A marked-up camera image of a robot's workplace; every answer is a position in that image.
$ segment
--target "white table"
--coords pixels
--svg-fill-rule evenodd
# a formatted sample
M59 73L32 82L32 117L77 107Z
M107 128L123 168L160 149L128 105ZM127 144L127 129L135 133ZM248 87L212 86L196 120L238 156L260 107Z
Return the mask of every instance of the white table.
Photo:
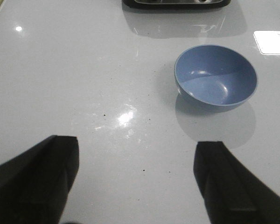
M80 169L61 221L205 224L196 143L222 140L280 195L280 55L254 31L280 31L280 0L211 11L137 11L120 0L5 0L0 10L0 164L51 134L77 136ZM210 114L179 96L176 58L218 44L244 55L259 85Z

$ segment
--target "glossy white surface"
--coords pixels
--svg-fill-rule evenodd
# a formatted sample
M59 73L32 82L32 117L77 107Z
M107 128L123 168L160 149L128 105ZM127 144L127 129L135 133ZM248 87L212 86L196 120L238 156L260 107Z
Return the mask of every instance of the glossy white surface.
M6 0L0 10L0 164L51 134L74 135L80 170L62 221L208 223L192 172L196 142L222 140L280 195L280 0L211 11L137 11L120 0ZM185 103L173 66L218 44L245 56L255 95L225 113Z

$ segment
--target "bowl rim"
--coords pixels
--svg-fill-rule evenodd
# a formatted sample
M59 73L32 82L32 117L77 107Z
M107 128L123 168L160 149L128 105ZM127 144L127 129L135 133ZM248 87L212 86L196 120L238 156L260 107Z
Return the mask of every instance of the bowl rim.
M207 47L207 46L219 47L219 48L224 48L224 49L233 51L234 53L240 55L244 60L246 60L246 61L248 62L248 64L252 67L252 69L253 69L253 71L254 71L254 75L255 75L255 77L256 77L256 85L255 85L255 88L254 88L253 92L252 92L247 98L245 98L245 99L243 99L243 100L241 100L241 101L238 101L238 102L236 102L236 103L233 103L233 104L213 104L213 103L210 103L210 102L207 102L207 101L198 99L198 98L196 98L196 97L194 97L194 96L188 94L187 91L181 86L180 82L179 82L178 79L177 79L177 73L176 73L176 66L177 66L177 63L178 63L179 59L180 59L186 52L188 52L188 51L190 51L190 50L192 50L192 49L200 48L200 47ZM183 90L187 93L188 96L190 96L190 97L194 98L195 100L198 100L198 101L200 101L200 102L202 102L202 103L205 103L205 104L208 104L208 105L213 105L213 106L222 106L222 107L224 107L224 106L235 106L235 105L240 105L240 104L246 102L248 99L250 99L250 98L254 95L254 93L256 92L256 89L257 89L257 87L258 87L258 75L257 75L257 72L256 72L255 68L254 68L253 65L249 62L249 60L248 60L246 57L244 57L242 54L240 54L240 53L238 53L238 52L236 52L236 51L234 51L234 50L232 50L232 49L230 49L230 48L227 48L227 47L224 47L224 46L220 46L220 45L216 45L216 44L202 44L202 45L197 45L197 46L188 48L188 49L186 49L185 51L183 51L183 52L178 56L177 60L175 61L175 64L174 64L174 76L175 76L176 82L178 83L178 87L181 88L181 89L183 89Z

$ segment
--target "bowl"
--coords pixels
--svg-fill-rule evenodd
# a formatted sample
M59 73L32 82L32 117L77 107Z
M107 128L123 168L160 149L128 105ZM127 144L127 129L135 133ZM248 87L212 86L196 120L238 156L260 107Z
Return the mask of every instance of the bowl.
M217 45L184 51L175 62L175 81L186 101L211 112L240 106L257 87L257 75L249 61Z

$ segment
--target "plastic bowl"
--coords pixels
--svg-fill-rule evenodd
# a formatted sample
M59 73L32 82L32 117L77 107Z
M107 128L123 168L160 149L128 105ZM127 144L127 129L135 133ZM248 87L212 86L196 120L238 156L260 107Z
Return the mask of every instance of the plastic bowl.
M257 87L257 75L248 60L217 45L184 51L175 62L175 81L185 100L211 112L240 106Z

